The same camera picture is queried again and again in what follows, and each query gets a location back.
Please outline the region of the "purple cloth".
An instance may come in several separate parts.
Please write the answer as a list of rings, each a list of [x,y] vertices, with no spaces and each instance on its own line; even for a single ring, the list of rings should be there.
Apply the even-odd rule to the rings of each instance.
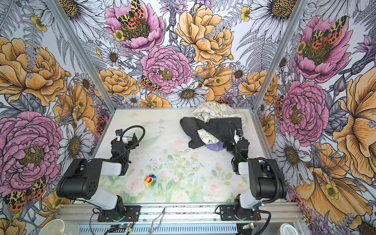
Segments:
[[[214,152],[220,152],[226,149],[226,147],[223,147],[223,142],[218,142],[216,144],[209,144],[206,145],[206,148],[209,149],[210,151]]]

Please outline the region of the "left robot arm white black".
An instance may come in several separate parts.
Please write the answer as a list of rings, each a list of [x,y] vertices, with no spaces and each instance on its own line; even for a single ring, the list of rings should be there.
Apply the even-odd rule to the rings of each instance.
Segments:
[[[131,164],[130,151],[139,146],[145,134],[145,128],[140,125],[117,130],[116,138],[111,141],[111,158],[73,160],[57,185],[57,196],[93,205],[105,219],[136,221],[138,211],[127,209],[122,197],[101,188],[99,180],[102,176],[126,175]]]

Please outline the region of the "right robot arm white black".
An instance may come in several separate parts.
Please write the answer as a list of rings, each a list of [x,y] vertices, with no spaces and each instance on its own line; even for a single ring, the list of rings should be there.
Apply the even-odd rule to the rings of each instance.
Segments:
[[[234,200],[233,211],[228,217],[238,220],[259,219],[259,207],[274,203],[287,196],[287,185],[274,159],[249,158],[250,143],[243,137],[242,130],[229,122],[229,138],[224,147],[231,152],[233,172],[248,178],[249,189],[239,193]]]

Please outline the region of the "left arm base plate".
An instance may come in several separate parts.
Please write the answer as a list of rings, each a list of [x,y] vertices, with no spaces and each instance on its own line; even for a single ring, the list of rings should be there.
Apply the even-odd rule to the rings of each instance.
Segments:
[[[115,209],[105,210],[98,216],[98,222],[137,222],[141,214],[141,206],[125,205],[123,212]]]

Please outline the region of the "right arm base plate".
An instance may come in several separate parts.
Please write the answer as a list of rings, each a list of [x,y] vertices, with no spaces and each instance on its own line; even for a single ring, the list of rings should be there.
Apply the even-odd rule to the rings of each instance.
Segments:
[[[214,211],[220,215],[221,221],[256,221],[260,220],[260,213],[251,209],[238,208],[235,205],[218,205]]]

